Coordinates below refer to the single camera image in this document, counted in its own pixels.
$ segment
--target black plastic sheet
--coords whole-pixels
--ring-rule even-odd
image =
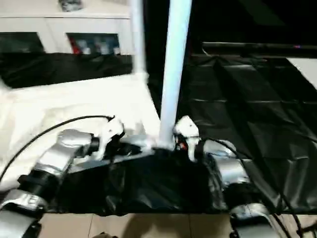
[[[12,58],[1,62],[0,75],[8,85],[23,87],[121,74],[120,69],[131,68],[119,62],[102,70],[110,64],[93,59],[60,54],[16,62]],[[158,112],[161,87],[162,73],[151,73],[149,88]],[[183,71],[177,117],[184,115],[193,119],[202,137],[229,140],[252,158],[246,160],[248,174],[272,212],[289,209],[270,185],[265,165],[296,213],[317,214],[317,92],[288,60],[191,59]],[[68,175],[51,211],[101,216],[226,212],[213,181],[208,161],[192,164],[161,151]]]
[[[0,54],[0,77],[11,88],[128,74],[131,56]]]

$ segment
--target tiled floor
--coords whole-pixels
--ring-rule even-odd
[[[299,216],[303,227],[317,216]],[[281,216],[292,234],[292,217]],[[118,238],[229,238],[231,226],[227,215],[128,214],[123,217],[85,214],[46,214],[40,238],[92,238],[101,232]]]

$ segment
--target black cable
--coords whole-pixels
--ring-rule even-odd
[[[281,222],[281,220],[279,219],[279,217],[276,214],[272,214],[272,216],[274,217],[274,219],[276,220],[276,222],[278,223],[278,225],[281,227],[281,229],[283,230],[283,232],[285,233],[287,238],[292,238],[291,235],[289,234],[288,230],[286,229],[286,227],[284,226],[284,224]]]
[[[248,156],[247,154],[243,153],[243,152],[240,152],[240,151],[235,151],[234,149],[232,149],[230,146],[228,146],[225,142],[223,141],[220,141],[220,140],[217,140],[217,139],[213,139],[213,138],[207,138],[209,140],[212,140],[214,142],[217,142],[218,144],[220,145],[223,145],[224,147],[226,147],[227,149],[229,149],[236,157],[237,159],[240,160],[241,164],[245,167],[245,164],[244,164],[244,161],[241,159],[241,157],[238,155],[238,153],[246,156],[248,159],[252,160],[250,158],[250,156]],[[299,218],[298,216],[295,214],[295,211],[292,207],[292,205],[290,204],[290,202],[288,201],[287,197],[285,196],[285,194],[282,192],[282,189],[277,185],[277,183],[274,182],[273,184],[273,187],[275,187],[274,189],[277,190],[277,192],[280,194],[280,196],[282,197],[282,199],[284,200],[285,204],[288,206],[290,212],[291,212],[291,215],[293,216],[295,222],[296,222],[296,225],[297,225],[297,228],[298,228],[298,235],[299,237],[303,237],[303,233],[302,233],[302,226],[301,226],[301,223],[299,221]]]
[[[33,137],[33,139],[31,139],[28,143],[26,143],[9,161],[9,163],[7,163],[7,165],[5,166],[1,176],[0,176],[0,183],[6,173],[6,171],[9,169],[9,167],[11,166],[11,164],[16,160],[16,158],[27,148],[29,147],[34,141],[36,141],[38,138],[40,138],[42,135],[50,132],[51,130],[54,130],[58,127],[61,127],[63,125],[66,125],[68,123],[71,123],[73,121],[76,121],[76,120],[82,120],[82,119],[87,119],[87,118],[106,118],[108,120],[111,119],[111,117],[107,117],[107,116],[103,116],[103,115],[94,115],[94,116],[83,116],[83,117],[77,117],[77,118],[73,118],[73,119],[70,119],[70,120],[66,120],[66,121],[63,121],[59,124],[56,124],[48,129],[46,129],[45,131],[41,132],[40,134],[36,135],[35,137]]]

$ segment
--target white fabric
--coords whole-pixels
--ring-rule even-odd
[[[0,91],[0,171],[30,139],[65,120],[86,116],[119,117],[125,129],[157,136],[159,118],[143,74],[122,75],[63,84]],[[0,190],[17,185],[37,158],[56,140],[59,131],[74,128],[98,134],[104,119],[84,119],[62,126],[39,138],[12,164]]]

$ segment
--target white pole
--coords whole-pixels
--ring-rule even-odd
[[[142,0],[130,0],[132,37],[133,37],[133,72],[146,72],[144,48],[144,21]]]
[[[170,0],[159,131],[164,143],[172,142],[191,7],[192,0]]]

